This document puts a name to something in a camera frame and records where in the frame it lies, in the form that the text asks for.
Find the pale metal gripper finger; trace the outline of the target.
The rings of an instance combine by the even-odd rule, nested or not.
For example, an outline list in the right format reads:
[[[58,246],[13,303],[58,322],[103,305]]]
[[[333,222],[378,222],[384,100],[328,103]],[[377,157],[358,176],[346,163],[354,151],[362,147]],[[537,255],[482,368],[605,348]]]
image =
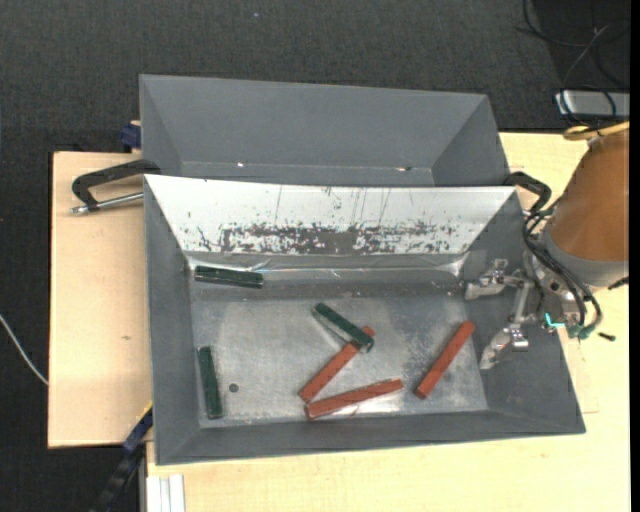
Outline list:
[[[529,341],[520,327],[505,327],[498,331],[483,350],[479,369],[488,371],[499,364],[512,352],[525,352]]]
[[[484,296],[500,294],[506,287],[521,287],[525,278],[520,269],[507,275],[507,259],[494,259],[489,268],[475,281],[466,283],[465,300],[476,300]]]

